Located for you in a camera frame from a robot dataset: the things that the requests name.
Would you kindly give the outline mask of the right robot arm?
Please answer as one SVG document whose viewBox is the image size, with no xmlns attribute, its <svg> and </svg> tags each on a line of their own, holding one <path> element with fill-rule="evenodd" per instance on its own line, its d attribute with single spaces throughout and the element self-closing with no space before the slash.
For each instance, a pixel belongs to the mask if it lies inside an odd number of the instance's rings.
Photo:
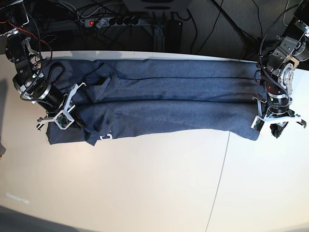
<svg viewBox="0 0 309 232">
<path fill-rule="evenodd" d="M 85 83 L 74 84 L 68 94 L 56 88 L 56 81 L 52 79 L 54 69 L 61 69 L 58 77 L 61 77 L 66 70 L 60 62 L 51 65 L 48 74 L 44 75 L 43 68 L 49 63 L 43 60 L 41 49 L 31 48 L 30 40 L 35 39 L 39 45 L 46 44 L 46 41 L 40 35 L 34 35 L 23 29 L 24 25 L 33 21 L 22 0 L 1 2 L 0 34 L 7 38 L 5 55 L 15 65 L 17 71 L 13 78 L 14 87 L 20 93 L 21 100 L 37 103 L 46 111 L 46 116 L 38 119 L 38 130 L 52 122 L 61 130 L 68 129 L 72 124 L 83 128 L 85 122 L 75 109 L 76 105 L 72 98 Z"/>
</svg>

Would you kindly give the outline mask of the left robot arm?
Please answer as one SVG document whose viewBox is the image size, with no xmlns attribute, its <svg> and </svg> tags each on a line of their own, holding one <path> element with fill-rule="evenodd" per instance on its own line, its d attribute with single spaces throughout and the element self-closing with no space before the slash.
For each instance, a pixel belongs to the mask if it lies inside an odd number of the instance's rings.
<svg viewBox="0 0 309 232">
<path fill-rule="evenodd" d="M 290 109 L 292 104 L 292 81 L 299 63 L 309 59 L 309 2 L 301 1 L 290 7 L 295 9 L 294 17 L 277 42 L 266 49 L 259 48 L 257 68 L 260 85 L 266 89 L 267 97 L 256 94 L 258 115 L 251 128 L 262 133 L 266 126 L 278 138 L 289 122 L 303 127 L 307 123 Z"/>
</svg>

